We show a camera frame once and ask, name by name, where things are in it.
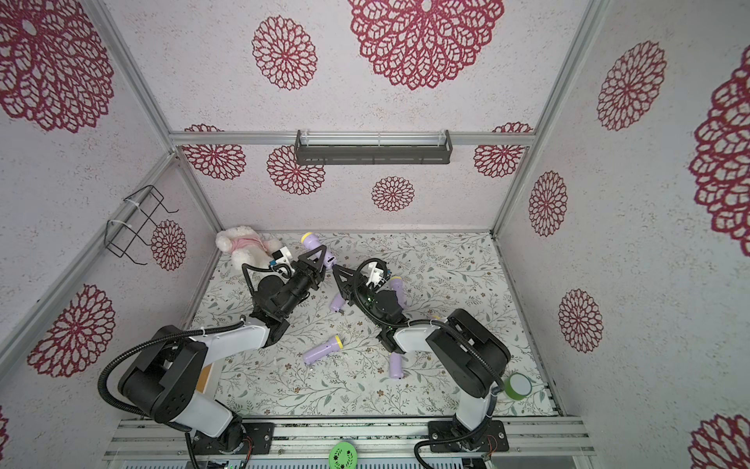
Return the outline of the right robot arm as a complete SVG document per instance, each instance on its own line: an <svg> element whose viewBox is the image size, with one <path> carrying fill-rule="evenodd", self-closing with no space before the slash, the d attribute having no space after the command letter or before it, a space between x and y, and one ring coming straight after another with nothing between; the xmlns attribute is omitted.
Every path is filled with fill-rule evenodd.
<svg viewBox="0 0 750 469"><path fill-rule="evenodd" d="M460 388L451 424L430 422L429 437L415 444L420 466L430 466L421 455L425 447L444 453L480 449L505 389L503 374L512 359L507 346L464 309L446 320L408 318L398 293L384 287L390 270L382 259L367 259L355 269L336 265L332 274L345 302L379 326L377 339L387 352L431 352Z"/></svg>

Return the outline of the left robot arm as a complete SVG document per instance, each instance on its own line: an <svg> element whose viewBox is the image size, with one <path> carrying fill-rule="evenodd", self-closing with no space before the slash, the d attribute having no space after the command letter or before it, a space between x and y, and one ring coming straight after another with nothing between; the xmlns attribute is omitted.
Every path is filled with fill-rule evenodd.
<svg viewBox="0 0 750 469"><path fill-rule="evenodd" d="M311 291L322 283L327 255L319 245L288 266L241 271L252 298L248 315L229 326L182 330L160 328L151 340L123 352L102 370L97 383L107 404L129 414L146 416L185 434L207 441L218 453L238 453L247 440L242 418L197 389L207 365L245 352L269 348L287 332L289 318Z"/></svg>

